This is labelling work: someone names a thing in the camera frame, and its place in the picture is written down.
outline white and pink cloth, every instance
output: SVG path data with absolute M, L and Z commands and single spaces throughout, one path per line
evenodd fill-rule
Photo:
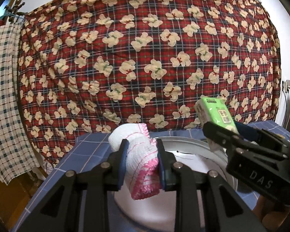
M 147 125 L 123 124 L 109 136 L 113 152 L 118 151 L 121 141 L 127 139 L 125 183 L 134 200 L 145 199 L 159 193 L 158 150 L 156 140 L 149 137 Z

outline checkered towel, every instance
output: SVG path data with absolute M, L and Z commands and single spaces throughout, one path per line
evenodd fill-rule
M 17 108 L 17 60 L 22 23 L 0 26 L 0 181 L 39 167 Z

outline round container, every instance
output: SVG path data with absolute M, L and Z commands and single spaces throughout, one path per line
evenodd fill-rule
M 237 190 L 237 179 L 226 172 L 227 156 L 222 151 L 212 153 L 208 144 L 185 137 L 157 137 L 164 148 L 172 152 L 177 161 L 191 167 L 192 170 L 207 173 L 217 170 L 218 173 Z M 199 200 L 201 227 L 204 227 L 204 215 L 200 191 L 196 193 Z M 176 192 L 164 192 L 143 200 L 133 200 L 124 183 L 121 190 L 114 193 L 115 202 L 130 219 L 147 228 L 157 231 L 174 231 Z

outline screw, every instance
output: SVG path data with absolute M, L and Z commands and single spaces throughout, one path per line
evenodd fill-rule
M 182 168 L 183 167 L 183 164 L 181 163 L 181 162 L 174 162 L 174 164 L 173 164 L 173 167 L 175 167 L 175 168 L 177 168 L 177 169 L 180 169 L 180 168 Z
M 109 168 L 110 164 L 108 162 L 102 162 L 100 165 L 102 168 Z
M 241 148 L 236 148 L 235 151 L 239 154 L 242 154 L 244 152 L 244 150 Z
M 216 170 L 210 170 L 208 172 L 210 177 L 216 178 L 218 176 L 218 172 Z
M 75 175 L 75 172 L 73 170 L 66 171 L 66 176 L 67 177 L 72 177 L 74 175 Z

